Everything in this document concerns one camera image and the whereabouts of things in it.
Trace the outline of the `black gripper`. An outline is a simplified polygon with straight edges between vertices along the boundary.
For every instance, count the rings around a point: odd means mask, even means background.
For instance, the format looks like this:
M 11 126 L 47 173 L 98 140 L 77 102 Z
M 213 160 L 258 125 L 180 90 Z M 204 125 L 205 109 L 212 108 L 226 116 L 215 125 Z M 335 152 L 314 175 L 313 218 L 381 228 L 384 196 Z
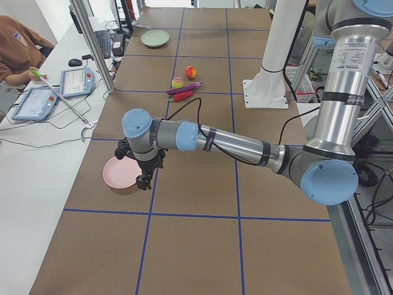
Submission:
M 165 156 L 165 150 L 158 149 L 157 154 L 152 159 L 136 160 L 141 169 L 141 174 L 136 178 L 136 185 L 140 190 L 151 190 L 151 180 L 154 171 L 156 168 L 163 168 L 163 159 Z

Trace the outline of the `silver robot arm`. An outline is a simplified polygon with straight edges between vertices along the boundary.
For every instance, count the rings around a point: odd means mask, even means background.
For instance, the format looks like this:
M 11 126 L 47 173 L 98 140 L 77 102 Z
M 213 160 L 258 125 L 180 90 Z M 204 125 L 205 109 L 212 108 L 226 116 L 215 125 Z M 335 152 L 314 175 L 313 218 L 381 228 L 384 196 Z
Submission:
M 337 205 L 358 187 L 351 148 L 376 46 L 392 29 L 391 1 L 319 1 L 316 40 L 334 46 L 311 139 L 302 147 L 270 144 L 190 120 L 152 118 L 143 109 L 122 117 L 124 139 L 115 156 L 137 161 L 137 186 L 146 190 L 165 151 L 218 150 L 248 165 L 268 167 L 298 186 L 311 200 Z

